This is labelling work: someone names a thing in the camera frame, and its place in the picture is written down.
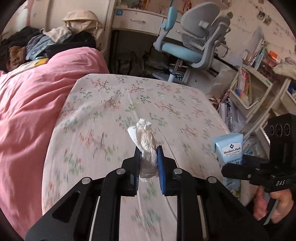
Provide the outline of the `right hand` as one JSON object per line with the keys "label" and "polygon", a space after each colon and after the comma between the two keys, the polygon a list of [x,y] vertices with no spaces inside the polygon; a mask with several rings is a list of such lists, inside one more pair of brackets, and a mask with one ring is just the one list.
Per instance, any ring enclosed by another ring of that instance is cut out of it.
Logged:
{"label": "right hand", "polygon": [[273,223],[279,223],[292,211],[294,200],[290,189],[271,192],[269,201],[264,198],[264,190],[259,186],[254,199],[253,216],[261,220],[266,216]]}

